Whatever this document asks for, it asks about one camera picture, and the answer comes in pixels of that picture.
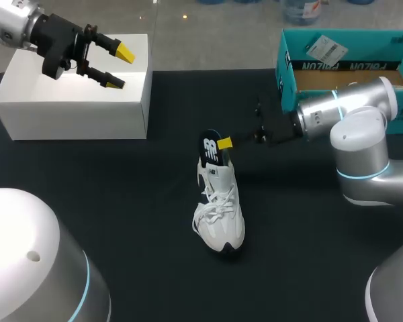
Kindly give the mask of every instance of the cardboard box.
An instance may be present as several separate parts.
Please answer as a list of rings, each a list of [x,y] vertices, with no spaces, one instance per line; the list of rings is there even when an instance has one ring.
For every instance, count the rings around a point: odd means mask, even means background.
[[[308,55],[321,36],[348,52],[329,66]],[[276,81],[283,111],[298,102],[350,83],[379,76],[403,85],[403,30],[283,30],[276,66]],[[398,116],[388,133],[403,133],[403,89],[396,89]]]
[[[0,84],[0,119],[13,140],[146,138],[152,82],[148,36],[108,36],[125,43],[136,55],[134,64],[95,44],[88,60],[125,81],[123,89],[103,88],[75,69],[51,79],[42,74],[42,57],[16,51]]]

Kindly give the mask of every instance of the white box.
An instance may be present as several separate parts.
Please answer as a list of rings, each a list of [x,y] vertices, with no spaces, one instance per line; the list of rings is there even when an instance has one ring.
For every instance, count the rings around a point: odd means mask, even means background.
[[[94,43],[87,59],[91,67],[125,81],[123,89],[101,87],[76,69],[54,80],[42,74],[42,57],[16,51],[0,84],[0,119],[13,140],[146,138],[152,82],[148,36],[108,36],[135,54],[134,63]]]

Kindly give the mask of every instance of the new balance logo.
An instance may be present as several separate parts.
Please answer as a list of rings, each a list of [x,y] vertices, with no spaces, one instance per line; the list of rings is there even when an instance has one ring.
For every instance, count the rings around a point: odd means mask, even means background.
[[[216,155],[216,143],[214,140],[204,139],[204,148],[206,157],[218,162],[218,156]]]

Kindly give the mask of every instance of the gray floor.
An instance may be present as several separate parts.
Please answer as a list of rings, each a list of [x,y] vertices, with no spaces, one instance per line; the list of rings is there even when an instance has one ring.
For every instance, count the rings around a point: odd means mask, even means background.
[[[81,26],[97,24],[103,33],[148,34],[155,70],[272,68],[285,23],[275,0],[240,4],[226,0],[43,0],[56,13]],[[309,28],[403,29],[403,0],[351,5],[331,0]],[[0,46],[0,72],[13,50]]]

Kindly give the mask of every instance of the teal shoe box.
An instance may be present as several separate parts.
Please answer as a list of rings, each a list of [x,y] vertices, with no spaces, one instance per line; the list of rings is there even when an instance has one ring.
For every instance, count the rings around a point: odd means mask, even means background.
[[[321,36],[348,50],[333,66],[308,55]],[[302,99],[379,76],[403,86],[403,30],[282,31],[276,81],[284,112],[294,110]],[[388,125],[389,134],[403,134],[403,89],[396,89],[396,96],[398,115]]]

